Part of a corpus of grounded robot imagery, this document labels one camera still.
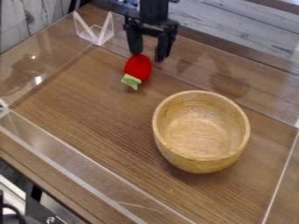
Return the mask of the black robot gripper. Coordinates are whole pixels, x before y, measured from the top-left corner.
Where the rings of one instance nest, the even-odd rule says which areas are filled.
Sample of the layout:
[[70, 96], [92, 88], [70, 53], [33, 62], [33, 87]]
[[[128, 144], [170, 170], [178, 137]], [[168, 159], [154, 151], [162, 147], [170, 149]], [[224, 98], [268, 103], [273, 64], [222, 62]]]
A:
[[138, 12], [125, 14], [124, 30], [132, 55], [142, 52], [142, 35], [157, 38], [154, 61], [161, 62], [170, 53], [178, 23], [168, 18], [169, 2], [180, 0], [140, 0]]

